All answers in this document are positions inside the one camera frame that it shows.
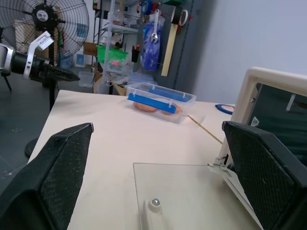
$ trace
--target metal screw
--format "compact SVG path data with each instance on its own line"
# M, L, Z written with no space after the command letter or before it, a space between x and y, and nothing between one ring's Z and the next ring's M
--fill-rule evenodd
M157 198L155 198L155 199L152 200L152 204L154 206L159 206L160 205L160 201Z

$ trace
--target storage bin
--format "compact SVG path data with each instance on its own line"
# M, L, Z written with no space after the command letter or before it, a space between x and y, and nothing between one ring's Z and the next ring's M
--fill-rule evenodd
M129 73L128 74L128 85L130 84L136 84L140 82L146 82L146 83L151 83L154 85L157 85L157 83L154 81L154 78L151 75L144 74L144 73Z
M79 72L79 86L80 87L92 87L93 86L93 79L94 79L94 73L90 72Z
M106 54L106 47L105 46L97 46L97 56L98 61L101 63L105 62L105 54ZM110 48L108 61L124 61L127 58L128 52L120 51L117 49Z
M168 89L158 85L141 82L127 85L127 97L132 102L129 107L141 111L133 105L133 102L156 108L155 112L143 112L152 116L181 123L188 115L191 107L196 102L196 96Z

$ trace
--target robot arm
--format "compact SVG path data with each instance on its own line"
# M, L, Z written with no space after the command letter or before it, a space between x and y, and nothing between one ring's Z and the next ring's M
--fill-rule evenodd
M43 81L52 78L56 81L78 81L79 78L71 71L49 65L49 61L34 55L35 50L46 49L54 40L46 31L34 40L28 49L28 54L15 52L11 46L0 43L0 72L23 74L25 79Z

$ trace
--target textured black pad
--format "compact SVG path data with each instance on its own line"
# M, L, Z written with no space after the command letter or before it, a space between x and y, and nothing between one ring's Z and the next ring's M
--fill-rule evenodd
M263 228L306 229L307 168L272 133L235 122L224 122L223 131Z
M1 230L65 230L83 182L93 124L53 135L0 197Z

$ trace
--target green container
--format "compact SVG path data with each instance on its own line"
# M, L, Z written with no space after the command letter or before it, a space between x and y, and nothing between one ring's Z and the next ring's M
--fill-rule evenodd
M108 55L108 61L109 62L115 61L115 60L124 61L127 58L127 54L128 52L110 48L109 55ZM97 46L97 56L98 56L99 62L101 63L105 62L105 55L106 55L106 47Z

